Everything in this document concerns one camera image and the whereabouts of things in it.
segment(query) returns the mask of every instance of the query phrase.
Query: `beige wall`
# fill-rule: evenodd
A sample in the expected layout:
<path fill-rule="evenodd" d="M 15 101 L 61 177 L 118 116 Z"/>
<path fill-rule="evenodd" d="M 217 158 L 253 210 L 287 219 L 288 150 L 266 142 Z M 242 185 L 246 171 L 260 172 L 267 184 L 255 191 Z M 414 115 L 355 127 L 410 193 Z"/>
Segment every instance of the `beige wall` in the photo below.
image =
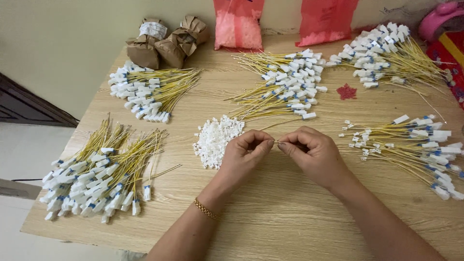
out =
<path fill-rule="evenodd" d="M 423 14 L 436 0 L 360 0 L 352 26 Z M 297 33 L 301 0 L 265 0 L 264 33 Z M 212 0 L 0 0 L 0 72 L 80 119 L 144 16 L 175 29 L 185 14 L 214 28 Z"/>

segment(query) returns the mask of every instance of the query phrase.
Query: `brown paper package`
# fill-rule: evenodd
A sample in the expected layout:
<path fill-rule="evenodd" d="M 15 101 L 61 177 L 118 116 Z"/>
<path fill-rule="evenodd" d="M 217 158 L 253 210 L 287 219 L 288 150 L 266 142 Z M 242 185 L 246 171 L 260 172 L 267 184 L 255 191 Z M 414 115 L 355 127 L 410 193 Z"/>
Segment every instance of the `brown paper package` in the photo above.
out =
<path fill-rule="evenodd" d="M 142 24 L 145 22 L 156 22 L 166 26 L 157 18 L 144 18 Z M 160 67 L 160 59 L 158 57 L 158 52 L 155 49 L 155 43 L 158 41 L 160 41 L 158 38 L 147 34 L 143 34 L 136 39 L 129 39 L 126 41 L 127 56 L 133 63 L 140 67 L 158 70 Z"/>
<path fill-rule="evenodd" d="M 208 27 L 196 16 L 187 15 L 167 39 L 155 43 L 163 60 L 171 67 L 181 69 L 184 60 L 197 46 L 209 39 Z"/>

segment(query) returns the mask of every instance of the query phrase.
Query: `pink plastic bag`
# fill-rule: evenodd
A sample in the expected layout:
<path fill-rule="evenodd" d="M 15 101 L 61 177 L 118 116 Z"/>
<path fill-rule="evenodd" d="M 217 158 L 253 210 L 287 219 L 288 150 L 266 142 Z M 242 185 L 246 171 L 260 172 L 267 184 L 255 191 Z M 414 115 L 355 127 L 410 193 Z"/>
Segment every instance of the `pink plastic bag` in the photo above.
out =
<path fill-rule="evenodd" d="M 259 19 L 264 0 L 213 0 L 216 10 L 214 49 L 263 49 Z"/>
<path fill-rule="evenodd" d="M 351 19 L 358 0 L 303 0 L 300 42 L 309 46 L 351 37 Z"/>

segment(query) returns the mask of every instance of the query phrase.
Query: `person's left hand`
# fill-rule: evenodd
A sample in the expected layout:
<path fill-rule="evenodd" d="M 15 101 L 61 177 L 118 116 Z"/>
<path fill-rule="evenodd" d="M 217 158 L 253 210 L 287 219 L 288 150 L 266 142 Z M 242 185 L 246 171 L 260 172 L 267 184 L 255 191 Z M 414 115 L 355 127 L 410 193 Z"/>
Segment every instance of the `person's left hand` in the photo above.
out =
<path fill-rule="evenodd" d="M 274 138 L 264 131 L 249 130 L 226 146 L 221 167 L 213 181 L 230 192 L 245 184 L 258 163 L 269 154 Z"/>

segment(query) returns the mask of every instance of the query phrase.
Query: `wooden table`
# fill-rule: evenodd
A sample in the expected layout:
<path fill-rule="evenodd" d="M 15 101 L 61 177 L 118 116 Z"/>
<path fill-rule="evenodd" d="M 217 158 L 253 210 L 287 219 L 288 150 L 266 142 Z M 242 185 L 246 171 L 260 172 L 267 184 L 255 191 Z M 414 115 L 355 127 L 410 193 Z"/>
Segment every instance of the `wooden table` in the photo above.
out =
<path fill-rule="evenodd" d="M 294 46 L 297 35 L 276 35 L 263 38 L 265 50 L 290 53 L 300 50 Z M 349 41 L 314 46 L 328 58 L 338 53 Z M 85 244 L 106 245 L 137 252 L 148 252 L 183 213 L 196 195 L 215 174 L 202 168 L 193 153 L 192 143 L 197 126 L 207 119 L 219 118 L 235 109 L 223 99 L 253 88 L 256 74 L 240 68 L 229 52 L 213 51 L 213 40 L 201 46 L 186 62 L 185 67 L 204 69 L 200 84 L 189 91 L 177 104 L 167 125 L 137 120 L 123 107 L 124 100 L 110 96 L 107 84 L 102 83 L 63 156 L 78 151 L 89 131 L 99 126 L 108 112 L 115 121 L 130 124 L 138 131 L 166 128 L 165 152 L 157 165 L 157 172 L 178 163 L 175 169 L 154 182 L 154 200 L 142 203 L 140 216 L 118 211 L 110 224 L 101 224 L 100 217 L 81 216 L 44 220 L 46 205 L 35 202 L 22 232 L 69 240 Z M 125 50 L 116 59 L 111 72 L 127 60 Z M 365 90 L 352 70 L 328 68 L 322 83 L 329 91 L 317 95 L 314 106 L 318 118 L 304 124 L 331 136 L 340 147 L 346 148 L 348 139 L 339 138 L 343 121 L 356 123 L 387 123 L 408 114 L 422 117 L 434 111 L 420 98 L 400 87 L 382 86 Z M 358 88 L 357 99 L 340 100 L 338 87 L 348 83 Z M 429 101 L 442 113 L 453 131 L 452 142 L 462 141 L 460 127 L 464 113 L 451 93 L 444 89 L 448 102 L 433 92 Z M 259 129 L 289 119 L 282 116 L 250 122 L 245 126 Z M 276 139 L 295 130 L 303 122 L 296 121 L 267 130 Z M 449 260 L 464 256 L 464 202 L 442 201 L 422 182 L 404 171 L 384 162 L 361 162 L 358 157 L 345 157 L 350 169 L 395 214 L 429 241 Z M 455 182 L 457 190 L 464 190 L 464 182 Z M 256 177 L 237 191 L 222 213 L 222 221 L 212 240 L 208 260 L 372 260 L 359 229 L 342 204 L 329 192 L 305 178 L 287 156 L 274 148 L 257 170 Z"/>

